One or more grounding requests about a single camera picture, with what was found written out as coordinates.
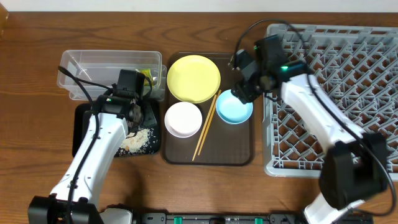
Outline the light blue bowl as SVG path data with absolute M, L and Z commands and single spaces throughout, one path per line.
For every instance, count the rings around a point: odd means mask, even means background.
M 216 101 L 218 116 L 228 124 L 241 124 L 247 121 L 254 110 L 253 103 L 243 104 L 231 90 L 225 90 Z

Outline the wooden chopstick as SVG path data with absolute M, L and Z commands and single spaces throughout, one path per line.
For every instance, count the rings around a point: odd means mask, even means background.
M 219 97 L 220 94 L 221 94 L 221 90 L 219 90 L 218 93 L 216 94 L 216 101 L 217 101 L 217 99 L 218 99 L 218 97 Z M 203 145 L 204 145 L 206 136 L 207 136 L 208 131 L 209 131 L 209 129 L 210 129 L 210 125 L 211 125 L 211 122 L 212 122 L 212 119 L 213 119 L 213 116 L 214 116 L 214 113 L 215 113 L 215 109 L 216 109 L 216 101 L 215 101 L 214 106 L 213 106 L 213 109 L 212 109 L 212 111 L 211 111 L 210 120 L 209 120 L 209 122 L 208 122 L 208 124 L 207 124 L 207 126 L 206 126 L 205 133 L 204 133 L 203 139 L 202 139 L 202 141 L 201 141 L 200 148 L 199 148 L 199 150 L 198 150 L 197 156 L 199 156 L 199 155 L 201 154 L 202 147 L 203 147 Z
M 192 157 L 192 161 L 195 160 L 195 157 L 196 157 L 196 155 L 197 155 L 197 153 L 198 153 L 198 150 L 199 150 L 199 148 L 200 148 L 200 144 L 201 144 L 201 141 L 202 141 L 202 139 L 203 139 L 206 126 L 207 126 L 207 124 L 208 124 L 208 122 L 209 122 L 209 120 L 210 120 L 211 111 L 212 111 L 212 109 L 213 109 L 213 106 L 214 106 L 215 101 L 216 101 L 216 95 L 214 95 L 213 100 L 212 100 L 212 102 L 211 102 L 211 106 L 210 106 L 210 109 L 209 109 L 208 114 L 207 114 L 207 116 L 206 116 L 206 120 L 205 120 L 205 123 L 204 123 L 204 125 L 203 125 L 203 128 L 202 128 L 202 130 L 201 130 L 201 134 L 200 134 L 200 137 L 199 137 L 199 139 L 198 139 L 197 146 L 196 146 L 196 148 L 195 148 L 195 152 L 194 152 L 194 155 L 193 155 L 193 157 Z

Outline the white bowl with rice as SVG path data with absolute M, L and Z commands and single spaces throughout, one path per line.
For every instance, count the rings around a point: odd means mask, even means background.
M 171 135 L 189 138 L 199 130 L 202 120 L 201 111 L 197 106 L 188 102 L 178 102 L 166 111 L 164 123 Z

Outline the green snack wrapper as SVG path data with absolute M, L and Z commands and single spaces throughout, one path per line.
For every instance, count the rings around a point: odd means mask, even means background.
M 136 71 L 144 74 L 144 86 L 153 86 L 152 74 L 150 69 L 136 69 Z

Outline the yellow plate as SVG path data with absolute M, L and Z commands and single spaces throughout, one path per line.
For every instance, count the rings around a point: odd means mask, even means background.
M 180 101 L 202 103 L 219 90 L 221 73 L 216 64 L 201 55 L 187 55 L 176 60 L 167 74 L 167 86 Z

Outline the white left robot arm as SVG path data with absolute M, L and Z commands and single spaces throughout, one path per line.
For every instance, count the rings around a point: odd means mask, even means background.
M 155 100 L 100 95 L 93 103 L 85 137 L 75 157 L 47 197 L 35 196 L 28 207 L 29 223 L 134 223 L 124 205 L 97 209 L 106 174 L 120 145 L 131 131 L 159 120 Z

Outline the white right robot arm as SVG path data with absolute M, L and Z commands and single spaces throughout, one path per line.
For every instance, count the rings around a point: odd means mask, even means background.
M 381 133 L 367 133 L 327 97 L 304 60 L 290 61 L 281 49 L 255 49 L 257 59 L 237 50 L 231 66 L 243 79 L 232 93 L 243 103 L 272 91 L 303 119 L 317 138 L 325 161 L 319 176 L 320 194 L 305 207 L 301 223 L 333 223 L 367 199 L 389 189 L 387 143 Z

